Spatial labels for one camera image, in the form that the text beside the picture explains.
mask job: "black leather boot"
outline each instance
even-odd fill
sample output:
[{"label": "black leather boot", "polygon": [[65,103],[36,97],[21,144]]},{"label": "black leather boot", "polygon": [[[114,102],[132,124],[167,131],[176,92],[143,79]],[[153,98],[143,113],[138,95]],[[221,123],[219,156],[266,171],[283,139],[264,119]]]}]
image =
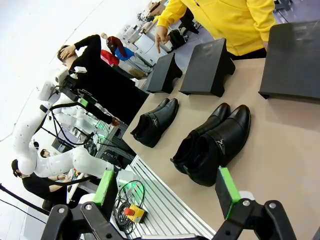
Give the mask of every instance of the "black leather boot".
[{"label": "black leather boot", "polygon": [[184,165],[188,162],[199,137],[221,124],[227,117],[229,117],[229,115],[230,106],[224,102],[214,110],[204,124],[192,130],[188,134],[188,136],[182,141],[174,157],[170,159],[178,171],[183,174],[187,174]]},{"label": "black leather boot", "polygon": [[153,114],[153,113],[159,111],[160,109],[165,107],[169,101],[170,101],[169,98],[163,99],[162,102],[155,109],[153,109],[152,111],[149,111],[147,113],[144,113],[140,116],[138,125],[135,127],[135,129],[132,130],[132,132],[130,132],[133,135],[134,139],[138,140],[138,138],[141,135],[143,135],[143,132],[146,129],[146,124],[148,124],[147,120],[146,120],[147,115]]},{"label": "black leather boot", "polygon": [[179,104],[176,98],[171,99],[163,108],[156,112],[147,113],[143,133],[137,140],[143,145],[153,148],[161,135],[174,121]]},{"label": "black leather boot", "polygon": [[241,105],[223,123],[199,137],[184,166],[189,177],[203,186],[215,184],[218,167],[227,166],[246,144],[250,122],[249,108]]}]

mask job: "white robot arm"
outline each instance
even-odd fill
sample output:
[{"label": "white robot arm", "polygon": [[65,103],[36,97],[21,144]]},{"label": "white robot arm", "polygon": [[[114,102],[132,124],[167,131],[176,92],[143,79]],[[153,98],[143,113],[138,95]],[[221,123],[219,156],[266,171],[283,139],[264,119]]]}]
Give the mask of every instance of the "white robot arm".
[{"label": "white robot arm", "polygon": [[[17,154],[18,168],[25,175],[34,172],[39,177],[56,176],[75,168],[81,173],[101,178],[106,169],[113,169],[113,165],[91,156],[83,147],[76,147],[56,156],[42,158],[38,156],[35,147],[30,143],[39,125],[50,112],[50,108],[59,100],[60,93],[55,90],[56,85],[67,75],[69,75],[68,70],[62,69],[53,82],[46,81],[38,95],[38,99],[42,101],[41,104],[35,104],[32,112],[28,112],[27,117],[20,118],[17,122],[14,129],[13,149]],[[64,104],[70,103],[70,100],[64,99],[58,102]]]}]

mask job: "yellow shirt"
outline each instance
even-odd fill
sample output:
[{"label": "yellow shirt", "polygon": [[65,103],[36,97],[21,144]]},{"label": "yellow shirt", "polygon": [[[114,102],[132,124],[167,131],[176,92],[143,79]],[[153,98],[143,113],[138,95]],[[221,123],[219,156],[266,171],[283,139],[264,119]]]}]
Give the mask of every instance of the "yellow shirt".
[{"label": "yellow shirt", "polygon": [[236,56],[262,49],[276,24],[274,0],[170,0],[157,25],[168,28],[187,7],[215,39],[225,38],[228,52]]}]

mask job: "desk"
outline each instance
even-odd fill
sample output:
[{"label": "desk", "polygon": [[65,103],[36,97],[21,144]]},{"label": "desk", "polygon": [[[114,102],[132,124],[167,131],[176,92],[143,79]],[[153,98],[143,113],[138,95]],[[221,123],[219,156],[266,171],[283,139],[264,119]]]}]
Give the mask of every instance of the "desk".
[{"label": "desk", "polygon": [[[243,150],[228,165],[231,176],[238,190],[252,192],[258,203],[280,201],[297,239],[311,239],[320,225],[320,104],[265,100],[258,94],[265,59],[238,60],[234,64],[236,70],[226,80],[222,98],[178,92],[184,76],[170,95],[151,94],[123,139],[180,199],[217,231],[224,219],[214,186],[194,183],[175,169],[170,158],[188,133],[204,123],[221,103],[230,104],[232,110],[247,105],[252,114],[250,135]],[[178,99],[179,111],[158,144],[148,148],[130,132],[141,114],[156,108],[166,97]],[[239,239],[257,238],[247,230]]]}]

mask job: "man in black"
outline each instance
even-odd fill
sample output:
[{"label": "man in black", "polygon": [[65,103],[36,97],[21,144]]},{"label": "man in black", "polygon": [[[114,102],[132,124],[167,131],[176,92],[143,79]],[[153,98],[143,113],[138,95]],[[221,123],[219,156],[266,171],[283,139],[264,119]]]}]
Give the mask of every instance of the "man in black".
[{"label": "man in black", "polygon": [[[18,169],[18,160],[15,159],[11,164],[13,175],[22,179],[24,188],[37,195],[39,198],[48,200],[54,205],[67,203],[67,187],[58,186],[52,184],[50,181],[38,177],[36,174],[24,175]],[[70,182],[70,178],[67,178],[65,174],[59,176],[48,177],[51,180],[63,180],[64,183]]]},{"label": "man in black", "polygon": [[[86,47],[81,56],[75,50]],[[76,88],[84,89],[97,99],[102,107],[129,125],[144,104],[148,94],[135,87],[135,83],[112,69],[101,59],[101,39],[99,35],[88,36],[72,46],[63,46],[58,52],[69,71],[75,67],[85,67],[87,73],[79,73]],[[110,117],[108,124],[117,124]]]}]

